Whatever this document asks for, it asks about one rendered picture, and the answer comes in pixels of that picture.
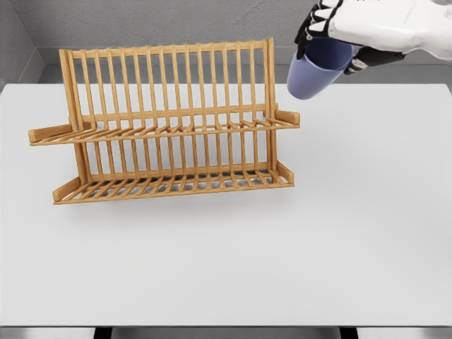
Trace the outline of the wooden two-tier dish rack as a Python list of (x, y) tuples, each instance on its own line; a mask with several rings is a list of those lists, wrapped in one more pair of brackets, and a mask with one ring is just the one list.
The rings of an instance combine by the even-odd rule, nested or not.
[(67, 124), (30, 144), (74, 146), (57, 205), (291, 187), (277, 132), (300, 116), (275, 100), (274, 42), (63, 49)]

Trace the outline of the blue cup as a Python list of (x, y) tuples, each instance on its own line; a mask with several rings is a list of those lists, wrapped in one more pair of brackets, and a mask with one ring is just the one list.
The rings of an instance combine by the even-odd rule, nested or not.
[(287, 89), (300, 100), (315, 96), (347, 68), (354, 55), (351, 44), (333, 38), (314, 38), (304, 56), (294, 54), (288, 76)]

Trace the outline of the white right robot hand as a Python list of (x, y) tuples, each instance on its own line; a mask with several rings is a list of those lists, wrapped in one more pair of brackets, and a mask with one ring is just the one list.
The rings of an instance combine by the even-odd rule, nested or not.
[(301, 24), (295, 44), (300, 60), (315, 39), (358, 46), (345, 67), (351, 75), (402, 61), (419, 48), (422, 7), (429, 0), (318, 0)]

